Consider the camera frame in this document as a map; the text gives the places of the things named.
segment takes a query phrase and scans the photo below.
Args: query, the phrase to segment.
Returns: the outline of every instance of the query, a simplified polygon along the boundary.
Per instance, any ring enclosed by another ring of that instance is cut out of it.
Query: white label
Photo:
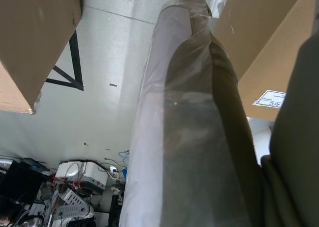
[[[285,92],[268,90],[253,105],[281,108],[285,100]]]

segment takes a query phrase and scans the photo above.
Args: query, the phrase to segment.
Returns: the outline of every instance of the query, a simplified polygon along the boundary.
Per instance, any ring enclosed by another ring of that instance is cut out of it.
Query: cluttered equipment
[[[0,159],[0,226],[95,227],[92,199],[101,201],[108,178],[117,180],[119,173],[95,161],[63,162],[51,173],[32,159]],[[112,226],[118,223],[125,185],[117,181],[108,188],[113,191]]]

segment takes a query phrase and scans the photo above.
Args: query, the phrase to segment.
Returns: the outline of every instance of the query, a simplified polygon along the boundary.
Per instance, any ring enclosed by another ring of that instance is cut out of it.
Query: white ceiling
[[[84,91],[45,83],[35,115],[0,112],[0,154],[34,158],[50,168],[77,158],[121,161],[152,31],[166,1],[83,0],[77,35]],[[68,45],[57,66],[73,75]]]

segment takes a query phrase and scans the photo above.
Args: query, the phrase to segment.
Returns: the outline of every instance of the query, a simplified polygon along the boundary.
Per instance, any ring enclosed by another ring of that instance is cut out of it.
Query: electronic equipment
[[[61,199],[63,199],[67,205],[60,206],[57,209],[57,215],[55,215],[55,220],[65,220],[67,218],[91,218],[94,215],[94,210],[92,206],[82,200],[76,193],[74,193],[71,189],[67,189],[67,191],[60,195]]]
[[[108,179],[107,172],[94,162],[70,161],[59,165],[56,178],[67,179],[81,189],[102,195]]]

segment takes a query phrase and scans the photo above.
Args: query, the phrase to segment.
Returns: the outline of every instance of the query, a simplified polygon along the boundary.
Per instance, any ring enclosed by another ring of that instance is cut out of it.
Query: electrical cable
[[[30,212],[31,212],[31,210],[25,211],[25,212],[20,216],[20,218],[14,223],[14,225],[13,225],[12,227],[17,226],[18,223],[19,223],[19,221],[20,221],[24,216],[26,216],[28,213],[30,213]],[[41,211],[37,211],[37,212],[38,212],[38,214],[40,214],[40,215],[42,216],[42,218],[43,218],[43,223],[42,223],[42,225],[44,225],[44,220],[45,220],[44,214],[43,214]]]
[[[61,217],[61,224],[60,224],[60,227],[62,227],[62,223],[63,223],[63,221],[65,221],[65,220],[63,220],[63,221],[62,221],[62,215],[60,215],[60,217]]]
[[[82,175],[81,175],[81,178],[80,178],[80,179],[82,179],[82,177],[84,176],[84,174],[85,174],[85,172],[86,172],[86,167],[87,167],[87,165],[88,165],[88,163],[87,163],[87,162],[84,162],[84,164],[85,164],[85,168],[84,168],[84,171],[83,171],[83,173],[82,173]]]
[[[77,182],[78,182],[78,189],[82,189],[81,186],[80,186],[80,171],[82,170],[82,168],[80,168],[80,166],[79,166],[78,163],[76,163],[76,162],[72,163],[72,164],[69,166],[69,168],[67,169],[67,171],[66,171],[64,177],[66,178],[66,175],[68,174],[68,171],[71,169],[71,167],[72,167],[73,165],[77,165],[77,167],[78,167],[78,180],[77,180]]]
[[[130,152],[120,151],[118,155],[122,158],[122,163],[127,166],[127,162],[130,160]]]
[[[101,172],[107,172],[108,176],[110,176],[108,170],[105,170],[105,169],[102,170],[101,167],[98,167],[98,170],[101,171]],[[110,178],[112,178],[113,180],[118,180],[118,179],[123,179],[123,178],[124,178],[124,177],[120,177],[120,174],[119,174],[119,173],[123,174],[122,171],[113,171],[113,172],[118,175],[118,178],[116,178],[116,179],[113,179],[114,177],[110,176]]]
[[[115,160],[108,159],[108,158],[104,158],[104,160],[113,161],[113,162],[116,163],[118,166],[122,166],[122,167],[126,168],[126,166],[120,165],[120,164],[119,164],[118,162],[116,162]]]
[[[50,201],[50,203],[49,203],[49,211],[48,211],[48,213],[49,213],[49,215],[50,215],[50,218],[51,218],[51,212],[52,212],[52,208],[53,208],[53,200],[54,200],[54,198],[56,198],[57,196],[58,196],[58,194],[59,194],[59,192],[57,191],[53,196],[52,196],[52,198],[51,198],[51,201]]]
[[[106,169],[102,169],[101,167],[98,167],[98,170],[101,171],[101,172],[106,172]]]
[[[112,180],[118,180],[119,179],[119,177],[120,177],[120,175],[119,175],[119,173],[117,173],[117,172],[114,172],[114,174],[117,174],[117,177],[113,177],[112,175],[111,175],[111,173],[108,171],[108,170],[106,170],[106,172],[108,173],[108,175],[109,175],[109,177],[112,179]]]

